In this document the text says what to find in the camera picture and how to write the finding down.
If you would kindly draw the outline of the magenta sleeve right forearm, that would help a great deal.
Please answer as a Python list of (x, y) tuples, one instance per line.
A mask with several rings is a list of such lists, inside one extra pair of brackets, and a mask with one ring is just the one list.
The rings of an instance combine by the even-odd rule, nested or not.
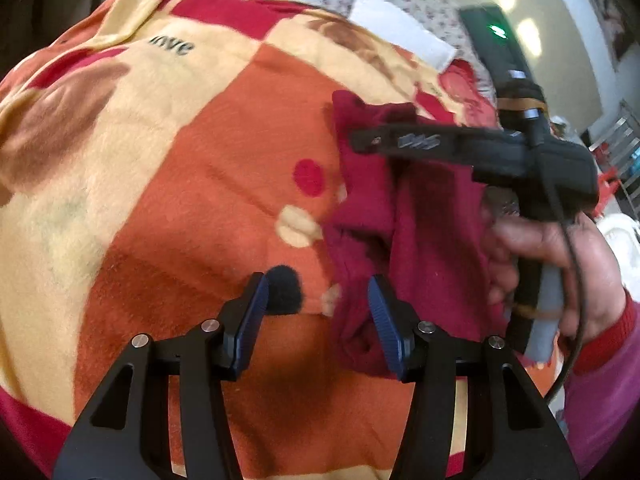
[(639, 304), (626, 298), (620, 319), (588, 342), (565, 384), (567, 441), (582, 477), (638, 419)]

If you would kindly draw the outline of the person's right hand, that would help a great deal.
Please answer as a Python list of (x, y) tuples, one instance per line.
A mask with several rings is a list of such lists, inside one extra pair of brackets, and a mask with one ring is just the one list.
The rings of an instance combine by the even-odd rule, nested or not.
[[(520, 282), (516, 259), (548, 263), (563, 271), (564, 313), (560, 332), (573, 338), (578, 329), (577, 275), (565, 245), (561, 227), (517, 216), (496, 216), (488, 205), (480, 206), (485, 225), (482, 247), (488, 258), (488, 302), (498, 304), (514, 292)], [(578, 214), (567, 234), (582, 271), (585, 287), (586, 327), (584, 341), (589, 342), (611, 328), (626, 308), (626, 292), (620, 266), (614, 252), (596, 225)]]

